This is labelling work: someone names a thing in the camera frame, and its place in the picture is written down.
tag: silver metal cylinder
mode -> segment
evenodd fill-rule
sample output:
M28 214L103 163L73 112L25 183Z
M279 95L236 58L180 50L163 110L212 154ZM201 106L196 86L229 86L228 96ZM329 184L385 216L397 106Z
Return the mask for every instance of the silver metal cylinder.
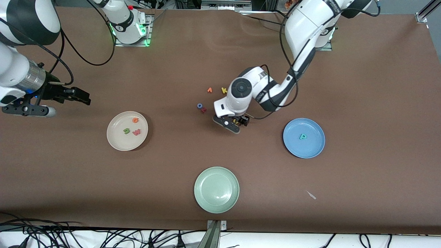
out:
M430 15L437 7L441 5L441 0L431 0L417 16L419 20L424 20L428 15Z
M29 71L26 77L15 87L26 92L26 94L33 93L43 86L46 79L46 72L29 60Z

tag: blue plate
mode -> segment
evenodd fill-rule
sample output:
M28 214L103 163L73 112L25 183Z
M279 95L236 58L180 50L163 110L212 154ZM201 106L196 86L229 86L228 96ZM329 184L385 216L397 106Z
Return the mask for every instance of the blue plate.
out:
M283 142L289 152L299 158L313 158L325 147L325 134L315 121L298 118L290 121L283 131Z

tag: green led light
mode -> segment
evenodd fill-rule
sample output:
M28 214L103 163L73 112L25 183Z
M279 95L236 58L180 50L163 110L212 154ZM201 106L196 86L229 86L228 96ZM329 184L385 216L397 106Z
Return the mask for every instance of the green led light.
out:
M116 36L115 31L113 30L113 27L109 24L110 29L112 30L113 36Z
M151 39L144 40L144 45L150 46Z
M145 32L145 30L143 31L143 30L141 30L141 28L140 27L142 27L142 25L136 25L136 28L138 29L138 32L139 32L139 34L140 35L144 35L146 32Z

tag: small paper scrap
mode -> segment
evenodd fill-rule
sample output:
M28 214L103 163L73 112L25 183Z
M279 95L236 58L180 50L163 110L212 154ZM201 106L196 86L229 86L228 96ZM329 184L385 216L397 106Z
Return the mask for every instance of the small paper scrap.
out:
M317 199L317 197L315 197L313 194L309 193L309 191L306 190L306 192L308 192L309 196L312 197L312 199Z

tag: white floor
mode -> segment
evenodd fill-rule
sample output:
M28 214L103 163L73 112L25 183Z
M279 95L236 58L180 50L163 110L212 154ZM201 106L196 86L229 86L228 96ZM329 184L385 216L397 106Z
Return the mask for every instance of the white floor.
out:
M74 231L73 232L78 242L83 248L99 248L106 238L106 233L96 233L93 231ZM177 233L177 231L169 231L161 236L167 237L170 234ZM142 231L142 234L137 233L133 238L148 240L150 231ZM2 232L0 233L0 248L8 248L13 245L19 245L27 235L21 232ZM189 233L183 235L183 241L186 244L200 242L204 232ZM222 233L220 238L219 248L230 248L236 245L238 248L321 248L323 247L331 234L314 234L314 233ZM386 248L389 236L388 235L368 235L372 248ZM71 248L79 248L76 242L70 235L67 235L68 242ZM118 237L109 242L106 247L113 247L115 243L122 238ZM47 238L42 238L42 241L49 245ZM161 248L168 245L176 245L177 239L171 240L164 244ZM139 248L141 243L124 242L117 246L117 248ZM394 235L390 248L440 248L441 237L437 236L408 236L408 235ZM36 241L30 240L27 248L38 248ZM337 234L328 248L363 248L360 244L359 236L357 234Z

